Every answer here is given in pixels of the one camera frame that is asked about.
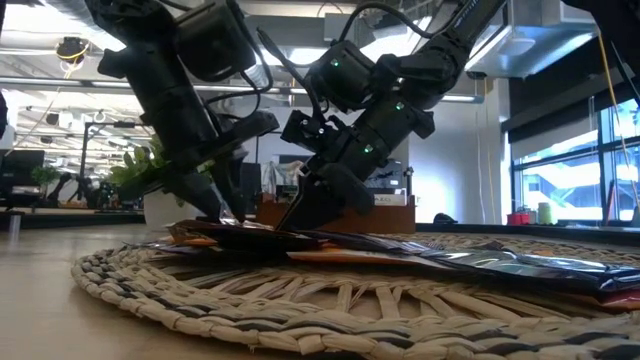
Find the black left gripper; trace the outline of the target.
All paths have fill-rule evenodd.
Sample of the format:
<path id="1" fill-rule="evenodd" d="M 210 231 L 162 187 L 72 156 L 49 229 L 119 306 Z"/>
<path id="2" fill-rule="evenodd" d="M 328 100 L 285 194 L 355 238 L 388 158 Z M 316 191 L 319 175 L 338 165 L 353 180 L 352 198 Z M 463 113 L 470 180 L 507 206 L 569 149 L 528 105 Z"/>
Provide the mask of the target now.
<path id="1" fill-rule="evenodd" d="M 244 222 L 241 167 L 248 152 L 235 149 L 235 125 L 220 124 L 204 136 L 175 124 L 161 124 L 153 129 L 153 147 L 158 154 L 150 166 L 151 177 L 164 178 L 164 187 L 169 192 L 208 218 L 218 220 L 221 202 L 209 179 L 200 174 L 207 171 L 231 213 Z"/>

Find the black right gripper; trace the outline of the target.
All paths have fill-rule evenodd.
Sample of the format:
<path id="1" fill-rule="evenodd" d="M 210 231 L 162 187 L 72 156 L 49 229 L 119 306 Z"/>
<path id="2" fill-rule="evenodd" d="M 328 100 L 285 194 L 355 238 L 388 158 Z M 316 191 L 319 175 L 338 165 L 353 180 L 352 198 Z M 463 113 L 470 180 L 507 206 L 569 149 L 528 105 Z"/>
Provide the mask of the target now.
<path id="1" fill-rule="evenodd" d="M 359 215 L 373 209 L 373 195 L 364 182 L 384 167 L 399 141 L 388 142 L 375 130 L 348 130 L 351 136 L 336 162 L 312 157 L 312 173 L 299 178 L 299 189 L 277 225 L 278 230 L 310 230 L 324 218 L 336 220 L 345 208 Z"/>

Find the wooden tea organizer box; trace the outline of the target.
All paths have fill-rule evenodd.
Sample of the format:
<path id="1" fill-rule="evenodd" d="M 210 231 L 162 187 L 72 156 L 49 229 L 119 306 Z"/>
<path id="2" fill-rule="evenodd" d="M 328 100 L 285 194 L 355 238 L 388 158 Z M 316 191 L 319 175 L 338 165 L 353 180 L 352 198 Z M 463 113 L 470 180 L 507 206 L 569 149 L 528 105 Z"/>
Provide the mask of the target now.
<path id="1" fill-rule="evenodd" d="M 406 206 L 375 206 L 367 215 L 358 215 L 352 209 L 346 209 L 343 215 L 320 227 L 323 231 L 373 233 L 373 234 L 412 234 L 416 230 L 415 197 L 406 196 Z M 288 205 L 277 203 L 272 195 L 263 194 L 257 203 L 255 220 L 258 223 L 276 226 L 285 214 Z"/>

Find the dark upright panel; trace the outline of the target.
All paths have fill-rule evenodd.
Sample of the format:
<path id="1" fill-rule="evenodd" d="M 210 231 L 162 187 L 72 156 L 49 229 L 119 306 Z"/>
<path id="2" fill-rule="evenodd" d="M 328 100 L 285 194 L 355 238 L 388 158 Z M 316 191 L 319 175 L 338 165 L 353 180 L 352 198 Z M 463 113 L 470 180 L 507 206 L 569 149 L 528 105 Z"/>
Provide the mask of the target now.
<path id="1" fill-rule="evenodd" d="M 255 215 L 257 200 L 262 192 L 261 165 L 257 163 L 243 163 L 241 166 L 241 187 L 245 199 L 245 212 Z"/>

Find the light draped cloth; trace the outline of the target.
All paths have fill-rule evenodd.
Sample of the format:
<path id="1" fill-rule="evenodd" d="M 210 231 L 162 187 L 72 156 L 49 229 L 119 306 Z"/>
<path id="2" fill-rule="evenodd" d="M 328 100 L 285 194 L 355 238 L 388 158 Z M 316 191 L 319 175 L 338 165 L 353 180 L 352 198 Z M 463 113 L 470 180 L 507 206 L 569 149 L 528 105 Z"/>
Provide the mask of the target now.
<path id="1" fill-rule="evenodd" d="M 272 195 L 277 202 L 290 203 L 298 193 L 302 161 L 265 163 L 262 173 L 262 192 Z"/>

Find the green plant in white pot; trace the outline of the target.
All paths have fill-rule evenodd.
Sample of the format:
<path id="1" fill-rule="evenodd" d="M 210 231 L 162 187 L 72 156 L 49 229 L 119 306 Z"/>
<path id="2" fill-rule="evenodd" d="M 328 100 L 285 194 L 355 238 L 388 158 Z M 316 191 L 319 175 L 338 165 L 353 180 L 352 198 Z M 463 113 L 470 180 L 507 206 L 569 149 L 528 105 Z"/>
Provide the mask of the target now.
<path id="1" fill-rule="evenodd" d="M 153 154 L 155 158 L 158 152 L 154 149 Z M 221 215 L 224 209 L 224 202 L 214 185 L 213 178 L 207 171 L 200 172 L 200 174 L 209 179 L 212 188 L 216 192 L 221 202 Z M 141 201 L 144 207 L 145 222 L 152 229 L 159 229 L 167 224 L 181 220 L 196 219 L 198 217 L 208 218 L 193 205 L 169 192 L 164 187 L 164 178 L 152 178 L 150 169 L 128 181 L 125 184 L 125 188 L 129 191 L 140 190 L 142 192 Z"/>

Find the black monitor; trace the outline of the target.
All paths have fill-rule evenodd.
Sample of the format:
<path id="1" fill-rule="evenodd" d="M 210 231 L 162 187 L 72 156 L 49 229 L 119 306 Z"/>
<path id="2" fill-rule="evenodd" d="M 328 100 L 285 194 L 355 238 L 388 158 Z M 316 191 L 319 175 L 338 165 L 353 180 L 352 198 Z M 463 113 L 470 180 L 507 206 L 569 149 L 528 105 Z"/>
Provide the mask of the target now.
<path id="1" fill-rule="evenodd" d="M 44 164 L 44 158 L 43 150 L 0 150 L 0 205 L 7 211 L 15 207 L 15 187 L 39 189 L 32 173 Z"/>
<path id="2" fill-rule="evenodd" d="M 378 167 L 366 179 L 365 186 L 378 191 L 403 188 L 404 167 L 401 161 L 390 158 L 384 167 Z"/>

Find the round woven straw placemat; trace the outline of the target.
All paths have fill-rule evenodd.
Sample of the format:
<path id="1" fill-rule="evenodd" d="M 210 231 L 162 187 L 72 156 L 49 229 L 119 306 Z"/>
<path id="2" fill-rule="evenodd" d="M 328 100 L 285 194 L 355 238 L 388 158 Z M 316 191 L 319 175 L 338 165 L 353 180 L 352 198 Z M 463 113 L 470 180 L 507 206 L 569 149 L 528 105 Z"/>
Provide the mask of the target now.
<path id="1" fill-rule="evenodd" d="M 378 236 L 640 268 L 640 251 L 457 233 Z M 640 360 L 640 311 L 573 285 L 419 265 L 198 260 L 97 251 L 71 271 L 90 295 L 185 334 L 367 360 Z"/>

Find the long fluorescent light bar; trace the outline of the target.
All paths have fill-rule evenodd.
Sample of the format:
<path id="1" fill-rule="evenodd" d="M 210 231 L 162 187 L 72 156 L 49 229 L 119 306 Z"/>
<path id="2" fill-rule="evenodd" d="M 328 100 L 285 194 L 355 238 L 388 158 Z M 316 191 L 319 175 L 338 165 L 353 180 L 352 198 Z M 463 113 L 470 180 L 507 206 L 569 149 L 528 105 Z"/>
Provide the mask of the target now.
<path id="1" fill-rule="evenodd" d="M 53 91 L 58 88 L 63 91 L 71 91 L 79 89 L 80 92 L 89 93 L 113 93 L 124 94 L 131 92 L 131 87 L 127 82 L 120 81 L 98 81 L 86 79 L 58 79 L 58 78 L 36 78 L 36 77 L 14 77 L 0 76 L 0 87 L 6 89 L 17 90 L 33 90 L 33 91 Z M 193 88 L 199 92 L 216 92 L 216 93 L 239 93 L 252 90 L 251 87 L 239 85 L 207 85 L 195 84 Z M 292 87 L 274 87 L 267 94 L 273 95 L 307 95 L 304 89 Z M 443 102 L 450 103 L 481 103 L 484 100 L 482 95 L 458 95 L 446 94 Z"/>

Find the distant small green plant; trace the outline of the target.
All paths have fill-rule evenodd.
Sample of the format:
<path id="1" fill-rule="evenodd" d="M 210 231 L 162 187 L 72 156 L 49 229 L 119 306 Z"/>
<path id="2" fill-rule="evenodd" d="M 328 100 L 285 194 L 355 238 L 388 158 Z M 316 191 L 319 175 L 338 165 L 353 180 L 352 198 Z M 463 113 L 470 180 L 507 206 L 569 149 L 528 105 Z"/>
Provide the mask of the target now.
<path id="1" fill-rule="evenodd" d="M 39 198 L 33 207 L 54 208 L 47 205 L 47 196 L 54 190 L 62 174 L 51 166 L 39 166 L 32 170 L 31 177 L 39 185 Z"/>

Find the round black ceiling device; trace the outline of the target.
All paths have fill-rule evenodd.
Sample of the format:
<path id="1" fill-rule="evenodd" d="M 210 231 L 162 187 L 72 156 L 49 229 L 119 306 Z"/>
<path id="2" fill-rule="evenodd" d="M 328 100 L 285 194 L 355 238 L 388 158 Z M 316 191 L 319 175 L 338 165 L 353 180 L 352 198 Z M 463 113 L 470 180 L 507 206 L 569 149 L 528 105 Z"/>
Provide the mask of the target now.
<path id="1" fill-rule="evenodd" d="M 90 48 L 90 42 L 80 37 L 64 37 L 56 46 L 57 57 L 69 64 L 81 64 Z"/>

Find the grey roller blind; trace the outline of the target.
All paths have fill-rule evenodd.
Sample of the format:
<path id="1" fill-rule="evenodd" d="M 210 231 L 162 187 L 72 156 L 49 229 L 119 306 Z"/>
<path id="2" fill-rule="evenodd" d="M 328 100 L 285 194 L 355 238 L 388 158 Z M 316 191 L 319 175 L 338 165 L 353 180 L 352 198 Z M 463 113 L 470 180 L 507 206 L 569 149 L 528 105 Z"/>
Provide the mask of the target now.
<path id="1" fill-rule="evenodd" d="M 585 118 L 534 135 L 513 130 L 509 132 L 508 140 L 512 158 L 519 159 L 576 137 L 586 139 L 588 133 L 597 130 L 597 121 Z"/>

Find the large office window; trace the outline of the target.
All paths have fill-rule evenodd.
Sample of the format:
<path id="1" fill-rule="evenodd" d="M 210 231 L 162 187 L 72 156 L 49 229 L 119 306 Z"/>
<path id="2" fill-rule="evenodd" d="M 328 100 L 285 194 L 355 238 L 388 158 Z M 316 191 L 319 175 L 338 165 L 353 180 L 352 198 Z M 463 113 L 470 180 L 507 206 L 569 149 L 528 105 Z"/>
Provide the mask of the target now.
<path id="1" fill-rule="evenodd" d="M 640 226 L 640 105 L 630 99 L 598 110 L 591 98 L 574 121 L 585 118 L 598 125 L 586 139 L 512 158 L 512 207 L 538 211 L 548 202 L 556 222 Z"/>

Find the distant black station frame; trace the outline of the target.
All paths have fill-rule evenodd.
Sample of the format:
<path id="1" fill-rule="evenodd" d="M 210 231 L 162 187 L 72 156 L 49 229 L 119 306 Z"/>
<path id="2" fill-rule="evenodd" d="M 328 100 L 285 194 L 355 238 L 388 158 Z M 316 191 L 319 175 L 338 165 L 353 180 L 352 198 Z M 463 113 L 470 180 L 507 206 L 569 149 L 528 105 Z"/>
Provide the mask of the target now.
<path id="1" fill-rule="evenodd" d="M 97 211 L 136 209 L 140 190 L 125 184 L 152 168 L 153 134 L 148 126 L 134 121 L 92 120 L 84 125 L 80 170 L 74 196 Z"/>

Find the silver ventilation duct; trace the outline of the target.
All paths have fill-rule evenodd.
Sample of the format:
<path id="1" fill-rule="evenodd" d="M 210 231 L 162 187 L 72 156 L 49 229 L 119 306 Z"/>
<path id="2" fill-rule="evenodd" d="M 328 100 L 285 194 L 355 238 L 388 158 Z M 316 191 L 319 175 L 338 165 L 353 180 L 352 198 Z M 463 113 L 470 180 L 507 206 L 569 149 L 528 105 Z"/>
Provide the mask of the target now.
<path id="1" fill-rule="evenodd" d="M 595 32 L 590 13 L 561 0 L 507 0 L 478 38 L 465 69 L 524 78 L 581 47 Z"/>

